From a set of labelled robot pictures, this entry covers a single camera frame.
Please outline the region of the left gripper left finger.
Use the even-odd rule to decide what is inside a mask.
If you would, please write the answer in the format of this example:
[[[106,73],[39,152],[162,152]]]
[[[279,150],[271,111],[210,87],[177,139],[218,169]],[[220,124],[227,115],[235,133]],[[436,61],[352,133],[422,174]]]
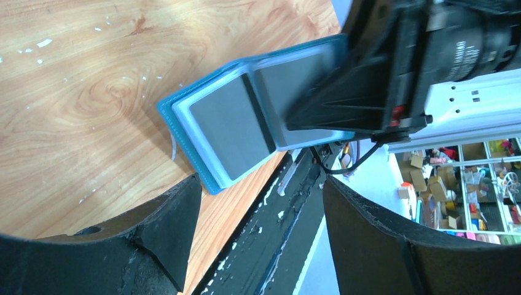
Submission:
[[[162,195],[74,235],[1,235],[2,294],[177,294],[202,199],[193,174]]]

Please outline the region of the grey credit card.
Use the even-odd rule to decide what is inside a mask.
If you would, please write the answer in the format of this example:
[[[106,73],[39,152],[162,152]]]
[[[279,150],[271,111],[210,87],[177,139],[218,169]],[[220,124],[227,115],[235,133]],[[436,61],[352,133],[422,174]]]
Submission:
[[[300,53],[255,61],[244,74],[189,106],[206,143],[203,158],[219,184],[231,186],[276,151],[334,140],[340,132],[287,128],[290,107],[329,74],[331,53]]]

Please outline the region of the blue card holder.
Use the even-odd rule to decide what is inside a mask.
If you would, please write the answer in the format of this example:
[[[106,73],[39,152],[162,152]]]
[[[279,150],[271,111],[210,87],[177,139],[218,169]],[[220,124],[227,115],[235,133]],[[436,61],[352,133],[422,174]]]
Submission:
[[[275,153],[353,137],[352,132],[292,131],[286,116],[347,57],[342,34],[239,58],[158,102],[173,141],[216,195]]]

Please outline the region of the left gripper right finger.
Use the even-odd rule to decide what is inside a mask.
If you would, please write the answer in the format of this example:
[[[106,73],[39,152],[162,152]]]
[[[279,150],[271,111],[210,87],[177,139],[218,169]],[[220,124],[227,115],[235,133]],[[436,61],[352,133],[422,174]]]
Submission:
[[[329,176],[327,231],[341,294],[519,294],[520,246],[422,226]]]

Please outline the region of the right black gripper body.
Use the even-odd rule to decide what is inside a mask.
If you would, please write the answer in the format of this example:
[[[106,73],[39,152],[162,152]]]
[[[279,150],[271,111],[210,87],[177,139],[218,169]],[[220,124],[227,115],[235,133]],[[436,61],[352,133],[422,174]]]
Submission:
[[[410,136],[432,122],[425,113],[429,86],[422,82],[428,41],[429,4],[426,1],[379,1],[384,19],[382,51],[391,58],[385,129],[380,136]]]

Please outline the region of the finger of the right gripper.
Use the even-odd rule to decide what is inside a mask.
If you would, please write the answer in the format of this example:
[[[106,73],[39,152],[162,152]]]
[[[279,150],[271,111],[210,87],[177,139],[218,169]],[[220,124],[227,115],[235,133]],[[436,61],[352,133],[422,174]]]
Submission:
[[[294,103],[290,130],[330,129],[376,133],[390,124],[390,55],[350,57]]]
[[[364,57],[375,51],[393,22],[396,1],[353,1],[341,33],[348,37],[352,57]]]

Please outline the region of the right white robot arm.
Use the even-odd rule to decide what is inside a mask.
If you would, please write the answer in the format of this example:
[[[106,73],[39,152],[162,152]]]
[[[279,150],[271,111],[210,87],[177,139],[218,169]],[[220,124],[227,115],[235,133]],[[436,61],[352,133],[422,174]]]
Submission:
[[[353,1],[347,59],[290,107],[290,130],[408,141],[432,123],[429,87],[520,68],[519,1]]]

